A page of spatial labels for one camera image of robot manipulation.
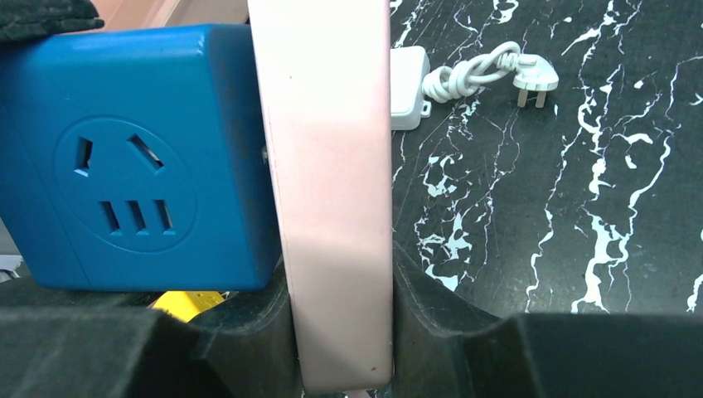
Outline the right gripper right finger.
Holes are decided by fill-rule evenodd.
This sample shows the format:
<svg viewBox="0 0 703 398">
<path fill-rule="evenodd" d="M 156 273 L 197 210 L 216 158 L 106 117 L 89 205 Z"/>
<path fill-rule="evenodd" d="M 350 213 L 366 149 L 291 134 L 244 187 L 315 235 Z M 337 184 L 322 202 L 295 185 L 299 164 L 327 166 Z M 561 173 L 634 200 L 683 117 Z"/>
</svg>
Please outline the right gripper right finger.
<svg viewBox="0 0 703 398">
<path fill-rule="evenodd" d="M 519 313 L 501 319 L 393 249 L 395 397 L 699 397 L 702 321 Z"/>
</svg>

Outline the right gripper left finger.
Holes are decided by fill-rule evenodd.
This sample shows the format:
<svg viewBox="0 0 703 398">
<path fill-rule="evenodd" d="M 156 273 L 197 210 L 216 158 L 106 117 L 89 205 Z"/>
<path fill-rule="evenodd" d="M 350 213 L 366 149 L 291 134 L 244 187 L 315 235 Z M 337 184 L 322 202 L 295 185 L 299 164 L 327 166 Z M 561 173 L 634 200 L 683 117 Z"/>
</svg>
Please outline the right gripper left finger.
<svg viewBox="0 0 703 398">
<path fill-rule="evenodd" d="M 1 285 L 4 397 L 298 397 L 284 267 L 188 323 L 153 294 Z"/>
</svg>

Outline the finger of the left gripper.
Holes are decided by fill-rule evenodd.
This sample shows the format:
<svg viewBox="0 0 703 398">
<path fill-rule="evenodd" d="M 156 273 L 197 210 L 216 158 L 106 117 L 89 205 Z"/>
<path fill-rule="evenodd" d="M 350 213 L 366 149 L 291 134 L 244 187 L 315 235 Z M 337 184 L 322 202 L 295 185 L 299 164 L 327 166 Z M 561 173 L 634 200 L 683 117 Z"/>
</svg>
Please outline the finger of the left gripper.
<svg viewBox="0 0 703 398">
<path fill-rule="evenodd" d="M 1 0 L 1 43 L 104 27 L 88 0 Z"/>
</svg>

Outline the pink plastic storage box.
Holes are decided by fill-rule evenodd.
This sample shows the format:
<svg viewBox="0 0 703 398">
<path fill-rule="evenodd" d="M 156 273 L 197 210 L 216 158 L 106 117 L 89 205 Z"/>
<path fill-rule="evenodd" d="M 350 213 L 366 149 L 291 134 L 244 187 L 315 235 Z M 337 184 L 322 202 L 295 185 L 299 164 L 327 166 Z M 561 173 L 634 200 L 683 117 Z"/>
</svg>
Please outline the pink plastic storage box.
<svg viewBox="0 0 703 398">
<path fill-rule="evenodd" d="M 235 23 L 248 20 L 245 0 L 94 0 L 106 31 Z"/>
</svg>

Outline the yellow cube plug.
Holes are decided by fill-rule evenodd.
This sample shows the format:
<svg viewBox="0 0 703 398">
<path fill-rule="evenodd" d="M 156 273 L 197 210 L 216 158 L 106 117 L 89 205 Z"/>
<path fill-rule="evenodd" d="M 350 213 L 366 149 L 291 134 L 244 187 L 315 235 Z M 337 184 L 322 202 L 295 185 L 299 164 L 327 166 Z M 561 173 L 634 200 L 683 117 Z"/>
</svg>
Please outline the yellow cube plug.
<svg viewBox="0 0 703 398">
<path fill-rule="evenodd" d="M 150 308 L 188 323 L 200 313 L 224 301 L 224 297 L 216 291 L 168 291 L 154 301 Z"/>
</svg>

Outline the blue cube socket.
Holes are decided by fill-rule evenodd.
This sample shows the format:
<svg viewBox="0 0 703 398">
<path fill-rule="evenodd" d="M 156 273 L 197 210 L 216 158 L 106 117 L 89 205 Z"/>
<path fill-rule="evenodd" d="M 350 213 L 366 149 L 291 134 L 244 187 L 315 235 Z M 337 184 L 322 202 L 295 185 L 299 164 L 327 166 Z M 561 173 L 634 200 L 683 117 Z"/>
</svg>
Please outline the blue cube socket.
<svg viewBox="0 0 703 398">
<path fill-rule="evenodd" d="M 262 289 L 281 249 L 250 27 L 1 48 L 1 218 L 53 289 Z"/>
</svg>

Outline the white power strip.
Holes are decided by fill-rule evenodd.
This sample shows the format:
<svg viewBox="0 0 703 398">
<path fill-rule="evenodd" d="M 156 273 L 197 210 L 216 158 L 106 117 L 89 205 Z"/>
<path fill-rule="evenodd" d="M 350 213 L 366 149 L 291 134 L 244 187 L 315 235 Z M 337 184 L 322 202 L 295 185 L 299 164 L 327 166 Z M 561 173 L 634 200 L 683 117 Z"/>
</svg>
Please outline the white power strip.
<svg viewBox="0 0 703 398">
<path fill-rule="evenodd" d="M 393 131 L 417 129 L 431 115 L 434 103 L 472 96 L 510 74 L 520 108 L 526 106 L 531 92 L 537 93 L 536 107 L 543 108 L 546 94 L 560 83 L 555 67 L 545 57 L 523 52 L 514 41 L 455 66 L 433 70 L 422 46 L 394 48 L 390 51 L 390 127 Z"/>
</svg>

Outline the pink power strip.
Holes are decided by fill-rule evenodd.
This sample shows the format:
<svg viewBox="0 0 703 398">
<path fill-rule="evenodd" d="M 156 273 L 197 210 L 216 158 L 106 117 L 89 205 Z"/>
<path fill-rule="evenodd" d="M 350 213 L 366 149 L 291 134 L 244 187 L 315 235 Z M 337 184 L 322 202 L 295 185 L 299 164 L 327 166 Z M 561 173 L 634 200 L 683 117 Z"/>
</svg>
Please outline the pink power strip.
<svg viewBox="0 0 703 398">
<path fill-rule="evenodd" d="M 386 1 L 249 2 L 303 387 L 393 374 Z"/>
</svg>

